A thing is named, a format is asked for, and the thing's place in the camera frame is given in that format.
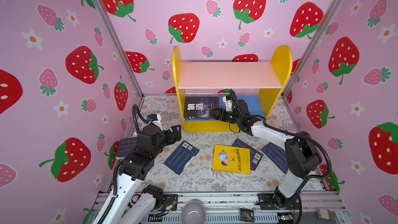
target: pink wall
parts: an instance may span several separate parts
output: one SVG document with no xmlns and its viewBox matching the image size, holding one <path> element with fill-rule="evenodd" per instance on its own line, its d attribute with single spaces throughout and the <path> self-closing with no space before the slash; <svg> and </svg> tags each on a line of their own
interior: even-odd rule
<svg viewBox="0 0 398 224">
<path fill-rule="evenodd" d="M 132 11 L 132 5 L 128 9 L 122 5 L 123 9 L 120 9 L 117 6 L 118 1 L 122 1 L 124 5 L 134 3 L 134 11 Z M 124 50 L 135 52 L 136 55 L 147 59 L 150 64 L 149 68 L 153 69 L 144 69 L 145 72 L 139 70 L 137 72 L 141 73 L 135 73 L 144 93 L 165 93 L 174 86 L 172 77 L 169 80 L 164 80 L 162 73 L 169 71 L 172 75 L 170 63 L 172 49 L 176 45 L 181 50 L 183 60 L 232 61 L 239 55 L 255 54 L 259 61 L 269 61 L 276 47 L 286 44 L 293 52 L 293 59 L 297 60 L 306 48 L 309 38 L 307 36 L 298 38 L 291 35 L 291 30 L 292 33 L 294 32 L 293 35 L 296 35 L 296 32 L 300 32 L 300 23 L 306 24 L 307 22 L 305 17 L 299 16 L 300 22 L 295 22 L 298 27 L 291 27 L 292 21 L 297 19 L 295 18 L 296 11 L 306 2 L 312 2 L 326 12 L 331 2 L 331 0 L 288 0 L 285 3 L 280 3 L 279 0 L 247 0 L 247 3 L 254 7 L 249 14 L 254 22 L 247 24 L 242 22 L 239 30 L 240 20 L 234 15 L 233 6 L 239 8 L 238 15 L 241 9 L 246 8 L 246 5 L 240 8 L 239 1 L 242 1 L 242 5 L 246 4 L 245 0 L 115 0 L 116 3 L 113 3 L 113 0 L 103 0 Z M 219 16 L 215 12 L 218 7 L 221 11 Z M 312 7 L 312 12 L 309 12 L 308 23 L 311 26 L 321 20 L 319 17 L 321 13 L 319 12 L 319 15 L 316 16 L 316 12 L 318 11 L 315 10 L 315 7 Z M 182 21 L 181 24 L 174 23 L 176 19 L 172 18 L 173 16 L 185 13 L 189 13 L 189 15 L 176 17 L 178 21 Z M 196 22 L 199 20 L 199 24 L 193 22 L 193 24 L 186 25 L 183 20 L 180 20 L 185 17 Z M 178 42 L 176 38 L 173 38 L 170 43 L 173 36 L 168 29 L 169 23 L 172 23 L 172 32 L 173 28 L 183 29 L 181 37 L 186 38 L 186 35 L 189 35 L 189 39 L 185 39 L 186 43 Z M 245 33 L 250 33 L 250 40 L 245 46 L 239 47 L 239 38 Z"/>
<path fill-rule="evenodd" d="M 121 119 L 129 125 L 137 97 L 120 60 L 112 58 L 114 48 L 97 11 L 86 0 L 83 4 L 81 0 L 0 1 L 0 223 L 82 223 L 88 213 L 83 209 L 91 208 L 98 191 L 105 190 L 111 170 L 104 152 L 109 154 L 113 143 L 124 137 Z M 54 28 L 54 14 L 63 23 L 62 32 Z M 96 26 L 102 47 L 94 37 Z M 71 54 L 81 46 L 87 48 Z M 95 68 L 91 52 L 104 68 L 99 68 L 97 80 L 95 69 L 86 65 Z M 39 79 L 43 71 L 45 81 Z M 123 111 L 114 97 L 120 75 L 128 90 Z M 104 82 L 110 89 L 106 90 L 109 100 L 102 90 Z M 48 97 L 43 90 L 49 90 Z M 87 112 L 83 111 L 84 99 L 92 99 L 96 108 L 89 101 Z M 100 133 L 105 134 L 105 143 L 98 152 Z"/>
<path fill-rule="evenodd" d="M 338 29 L 322 37 L 292 88 L 290 107 L 331 156 L 330 182 L 357 224 L 398 223 L 397 19 L 396 0 L 345 0 L 332 21 Z M 369 28 L 368 20 L 378 23 Z M 337 69 L 341 62 L 346 68 Z M 326 106 L 335 118 L 323 116 Z"/>
</svg>

